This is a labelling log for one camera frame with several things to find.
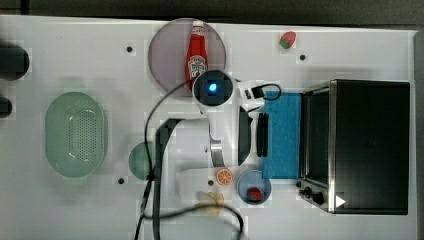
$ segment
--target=green basket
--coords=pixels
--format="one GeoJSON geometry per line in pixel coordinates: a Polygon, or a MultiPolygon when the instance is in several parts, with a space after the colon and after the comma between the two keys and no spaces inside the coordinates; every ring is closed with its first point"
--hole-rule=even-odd
{"type": "Polygon", "coordinates": [[[80,92],[56,98],[46,114],[46,155],[58,173],[87,176],[106,155],[106,118],[94,99],[80,92]]]}

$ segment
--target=round plate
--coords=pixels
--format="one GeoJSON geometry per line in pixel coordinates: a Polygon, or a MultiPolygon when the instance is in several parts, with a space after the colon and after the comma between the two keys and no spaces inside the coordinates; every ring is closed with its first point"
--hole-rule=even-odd
{"type": "MultiPolygon", "coordinates": [[[[171,91],[185,82],[185,60],[190,44],[193,18],[181,18],[163,26],[153,37],[148,53],[149,67],[156,82],[166,91],[171,91]]],[[[208,70],[224,70],[226,51],[219,34],[207,23],[205,27],[208,70]]],[[[191,97],[187,86],[174,93],[191,97]]]]}
{"type": "Polygon", "coordinates": [[[252,205],[262,204],[268,199],[269,195],[271,195],[271,182],[269,179],[262,178],[261,171],[249,170],[240,176],[237,182],[237,192],[245,203],[252,205]],[[252,187],[257,187],[261,191],[262,200],[258,203],[247,200],[247,191],[252,187]]]}

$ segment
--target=small bowl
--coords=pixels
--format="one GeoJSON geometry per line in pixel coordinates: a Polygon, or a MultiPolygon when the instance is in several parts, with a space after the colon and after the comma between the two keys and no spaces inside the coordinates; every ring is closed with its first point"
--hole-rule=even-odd
{"type": "MultiPolygon", "coordinates": [[[[155,161],[155,146],[153,142],[147,142],[149,152],[152,157],[153,167],[155,161]]],[[[149,159],[147,157],[146,146],[144,142],[138,144],[133,148],[129,157],[129,167],[131,172],[140,180],[147,180],[149,175],[149,159]]]]}
{"type": "Polygon", "coordinates": [[[237,182],[237,192],[240,198],[247,204],[259,205],[268,200],[271,195],[271,182],[262,178],[262,171],[249,170],[244,172],[237,182]],[[247,192],[251,188],[258,188],[261,192],[261,201],[253,202],[247,198],[247,192]]]}

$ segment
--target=blue cloth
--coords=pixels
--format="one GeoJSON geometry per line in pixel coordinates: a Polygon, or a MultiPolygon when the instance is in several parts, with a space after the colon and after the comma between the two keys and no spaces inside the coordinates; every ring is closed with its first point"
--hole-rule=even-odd
{"type": "MultiPolygon", "coordinates": [[[[267,98],[277,92],[266,92],[267,98]]],[[[265,101],[268,122],[268,156],[264,158],[263,178],[299,178],[300,115],[299,93],[283,93],[276,101],[265,101]]]]}

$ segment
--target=toaster oven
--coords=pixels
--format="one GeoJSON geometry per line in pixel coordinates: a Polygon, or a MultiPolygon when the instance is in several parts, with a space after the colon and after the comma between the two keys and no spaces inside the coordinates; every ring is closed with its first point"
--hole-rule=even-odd
{"type": "Polygon", "coordinates": [[[335,214],[408,213],[410,86],[332,80],[302,94],[302,199],[335,214]]]}

